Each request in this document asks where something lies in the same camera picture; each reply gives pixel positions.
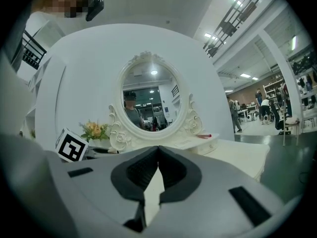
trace gray floor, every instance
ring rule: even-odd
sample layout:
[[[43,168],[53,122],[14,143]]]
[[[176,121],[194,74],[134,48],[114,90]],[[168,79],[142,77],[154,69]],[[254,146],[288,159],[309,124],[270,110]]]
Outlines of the gray floor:
[[[235,135],[235,141],[267,144],[270,152],[267,155],[261,183],[274,191],[286,203],[303,193],[307,174],[317,145],[317,132],[301,134],[299,144],[293,135],[286,136],[286,146],[282,146],[283,136],[246,136]]]

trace oval mirror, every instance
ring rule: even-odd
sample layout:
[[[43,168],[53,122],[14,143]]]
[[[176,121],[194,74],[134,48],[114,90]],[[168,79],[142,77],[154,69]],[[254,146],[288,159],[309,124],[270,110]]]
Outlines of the oval mirror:
[[[138,128],[152,132],[167,128],[176,120],[180,103],[176,79],[163,65],[147,61],[128,71],[122,104]]]

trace floor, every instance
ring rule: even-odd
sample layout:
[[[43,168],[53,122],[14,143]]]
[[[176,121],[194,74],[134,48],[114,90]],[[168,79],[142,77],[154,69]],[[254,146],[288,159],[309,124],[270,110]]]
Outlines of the floor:
[[[267,155],[261,183],[274,191],[286,203],[304,192],[307,173],[317,146],[317,132],[301,134],[299,145],[296,137],[286,137],[286,146],[282,146],[282,136],[235,135],[235,141],[267,144]]]
[[[246,123],[245,123],[244,119],[242,119],[242,120],[243,120],[241,122],[242,132],[237,133],[240,135],[253,135],[253,136],[272,135],[273,136],[273,135],[278,135],[278,133],[280,132],[280,130],[277,130],[275,128],[275,122],[262,125],[260,120],[248,121]],[[312,131],[317,131],[317,118],[315,118],[315,126],[314,127],[313,127],[313,124],[311,121],[305,121],[304,133],[312,132]]]

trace person in mirror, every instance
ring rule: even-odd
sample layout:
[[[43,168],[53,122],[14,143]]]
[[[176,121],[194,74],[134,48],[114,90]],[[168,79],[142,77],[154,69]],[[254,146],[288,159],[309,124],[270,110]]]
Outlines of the person in mirror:
[[[231,113],[231,119],[232,119],[232,124],[233,124],[233,131],[236,133],[236,126],[238,127],[237,132],[242,132],[242,128],[240,126],[240,123],[238,121],[238,110],[235,102],[230,99],[230,97],[227,96],[227,101],[229,104],[230,108],[230,113]]]
[[[265,115],[267,115],[268,121],[271,123],[271,115],[270,115],[268,99],[262,100],[262,103],[261,103],[261,115],[262,115],[262,117],[261,117],[262,125],[264,124],[263,118],[265,117]]]
[[[49,14],[60,14],[63,17],[76,17],[87,6],[88,0],[32,0],[17,19],[3,46],[4,53],[14,71],[17,72],[21,66],[24,54],[23,32],[32,13],[40,11]]]
[[[256,92],[256,103],[258,104],[259,118],[261,119],[262,93],[261,93],[261,89],[260,88],[258,88],[257,92]]]
[[[135,101],[137,95],[135,92],[125,92],[124,101],[125,101],[125,112],[129,119],[136,125],[138,128],[145,129],[144,121],[141,116],[141,112],[135,108]]]

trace chair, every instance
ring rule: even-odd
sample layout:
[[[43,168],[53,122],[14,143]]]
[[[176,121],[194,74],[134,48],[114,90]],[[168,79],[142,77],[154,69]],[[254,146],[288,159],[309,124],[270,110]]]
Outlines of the chair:
[[[296,133],[296,146],[298,146],[298,138],[299,138],[299,121],[296,124],[286,124],[286,102],[284,101],[284,106],[283,106],[283,123],[284,123],[284,133],[283,133],[283,146],[285,146],[285,132],[286,128],[289,127],[295,127],[295,133]]]

